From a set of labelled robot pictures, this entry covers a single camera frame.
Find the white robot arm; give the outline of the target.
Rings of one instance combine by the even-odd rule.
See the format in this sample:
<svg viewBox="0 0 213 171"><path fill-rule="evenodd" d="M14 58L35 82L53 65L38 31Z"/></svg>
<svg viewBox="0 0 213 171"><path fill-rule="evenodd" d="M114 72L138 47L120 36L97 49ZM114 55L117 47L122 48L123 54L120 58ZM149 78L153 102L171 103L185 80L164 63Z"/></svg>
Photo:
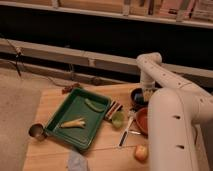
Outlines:
<svg viewBox="0 0 213 171"><path fill-rule="evenodd" d="M163 68L160 53L136 62L143 91L160 85L148 102L150 171L199 171L192 126L213 119L213 95Z"/></svg>

